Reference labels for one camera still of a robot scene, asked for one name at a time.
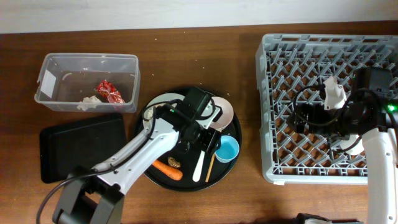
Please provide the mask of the round black tray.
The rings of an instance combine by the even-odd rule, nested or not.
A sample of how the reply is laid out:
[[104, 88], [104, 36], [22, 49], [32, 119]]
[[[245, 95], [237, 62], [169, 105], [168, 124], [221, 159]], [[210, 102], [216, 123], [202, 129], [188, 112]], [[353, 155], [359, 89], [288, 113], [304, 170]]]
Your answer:
[[[232, 122], [221, 133], [222, 136], [231, 136], [232, 138], [235, 138], [240, 147], [242, 145], [241, 126], [236, 114], [233, 113], [233, 115], [234, 116]], [[178, 168], [183, 173], [183, 177], [181, 180], [172, 180], [160, 170], [156, 169], [154, 166], [150, 166], [144, 172], [144, 175], [155, 184], [165, 189], [179, 192], [194, 192], [198, 190], [203, 190], [211, 187], [212, 185], [215, 185], [217, 182], [227, 176], [230, 170], [234, 167], [236, 161], [238, 160], [240, 153], [238, 152], [237, 156], [232, 159], [232, 161], [227, 163], [222, 163], [215, 159], [209, 181], [205, 182], [204, 171], [206, 171], [207, 173], [207, 168], [209, 168], [211, 162], [211, 156], [206, 152], [204, 157], [204, 165], [202, 167], [201, 179], [198, 182], [194, 182], [192, 180], [192, 175], [196, 166], [196, 161], [200, 155], [200, 150], [197, 149], [197, 146], [197, 142], [189, 147], [184, 146], [184, 144], [182, 143], [178, 143], [171, 151], [166, 152], [159, 157], [159, 161], [163, 163], [167, 162], [168, 157], [173, 157], [177, 160], [177, 162], [181, 163], [181, 167]]]

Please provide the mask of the blue plastic cup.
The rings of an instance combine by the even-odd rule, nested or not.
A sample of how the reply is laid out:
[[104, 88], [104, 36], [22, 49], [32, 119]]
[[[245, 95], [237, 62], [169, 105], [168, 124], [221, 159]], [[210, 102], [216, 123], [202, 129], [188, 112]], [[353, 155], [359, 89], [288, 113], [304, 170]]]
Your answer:
[[225, 135], [220, 139], [220, 147], [215, 151], [215, 157], [221, 163], [229, 163], [239, 154], [239, 143], [230, 136]]

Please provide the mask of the pink bowl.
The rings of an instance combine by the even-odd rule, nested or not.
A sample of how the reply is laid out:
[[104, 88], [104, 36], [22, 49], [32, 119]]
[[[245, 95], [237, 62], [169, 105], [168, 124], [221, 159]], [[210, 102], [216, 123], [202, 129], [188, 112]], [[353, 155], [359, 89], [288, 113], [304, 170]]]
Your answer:
[[214, 96], [212, 99], [214, 100], [215, 105], [221, 108], [221, 115], [217, 115], [218, 119], [216, 121], [213, 121], [210, 124], [210, 127], [219, 132], [222, 132], [222, 130], [224, 130], [224, 128], [226, 128], [232, 122], [234, 110], [231, 103], [226, 99], [218, 96]]

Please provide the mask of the grey plate with food scraps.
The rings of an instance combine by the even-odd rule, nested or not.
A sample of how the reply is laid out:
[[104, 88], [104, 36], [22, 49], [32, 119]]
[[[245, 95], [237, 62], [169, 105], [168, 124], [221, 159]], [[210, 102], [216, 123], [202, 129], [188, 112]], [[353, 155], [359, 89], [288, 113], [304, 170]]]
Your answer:
[[151, 100], [148, 105], [144, 108], [143, 112], [143, 127], [146, 131], [151, 129], [151, 122], [153, 116], [153, 108], [160, 107], [165, 105], [165, 101], [173, 101], [173, 100], [183, 100], [185, 97], [178, 93], [164, 93], [162, 95], [156, 96], [153, 100]]

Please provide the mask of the cream paper cup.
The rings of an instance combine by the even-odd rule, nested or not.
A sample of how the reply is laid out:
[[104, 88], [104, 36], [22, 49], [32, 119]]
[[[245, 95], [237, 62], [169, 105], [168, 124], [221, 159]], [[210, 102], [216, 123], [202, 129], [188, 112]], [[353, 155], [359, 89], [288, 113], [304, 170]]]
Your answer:
[[356, 156], [364, 151], [362, 139], [357, 134], [351, 135], [348, 140], [342, 140], [340, 148], [352, 156]]

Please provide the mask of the red snack wrapper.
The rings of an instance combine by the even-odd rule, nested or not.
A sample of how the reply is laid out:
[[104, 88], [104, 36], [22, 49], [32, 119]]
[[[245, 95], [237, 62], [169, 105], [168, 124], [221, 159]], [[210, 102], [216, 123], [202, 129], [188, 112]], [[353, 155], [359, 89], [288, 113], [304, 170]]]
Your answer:
[[108, 103], [125, 103], [120, 92], [107, 80], [102, 80], [95, 90], [104, 97]]

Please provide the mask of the white tissue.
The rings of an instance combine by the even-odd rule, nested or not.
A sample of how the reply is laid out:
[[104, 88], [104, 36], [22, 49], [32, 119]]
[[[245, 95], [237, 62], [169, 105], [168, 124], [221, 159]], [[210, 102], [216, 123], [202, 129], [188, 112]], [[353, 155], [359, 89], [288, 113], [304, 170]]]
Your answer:
[[82, 101], [79, 102], [77, 108], [82, 111], [87, 111], [88, 109], [95, 109], [102, 101], [95, 95], [90, 97], [84, 97]]

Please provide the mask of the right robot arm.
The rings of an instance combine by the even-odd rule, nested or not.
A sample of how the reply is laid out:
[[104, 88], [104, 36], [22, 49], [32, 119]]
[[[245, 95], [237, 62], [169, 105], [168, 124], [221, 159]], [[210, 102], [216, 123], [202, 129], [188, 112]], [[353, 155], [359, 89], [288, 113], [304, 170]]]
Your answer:
[[297, 103], [287, 122], [296, 133], [308, 131], [348, 141], [342, 152], [361, 146], [368, 165], [368, 222], [397, 223], [397, 100], [390, 95], [392, 73], [366, 67], [354, 71], [347, 95], [335, 77], [311, 88], [325, 96], [323, 105]]

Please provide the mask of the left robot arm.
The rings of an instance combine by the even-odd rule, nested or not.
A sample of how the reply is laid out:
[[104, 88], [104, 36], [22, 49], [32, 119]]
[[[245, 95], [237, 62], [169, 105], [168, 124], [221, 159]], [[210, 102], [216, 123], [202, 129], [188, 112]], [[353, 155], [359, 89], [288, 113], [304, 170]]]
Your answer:
[[142, 111], [143, 129], [121, 150], [70, 174], [55, 207], [54, 223], [120, 223], [124, 199], [135, 181], [180, 142], [193, 144], [222, 114], [215, 97], [200, 88], [156, 96]]

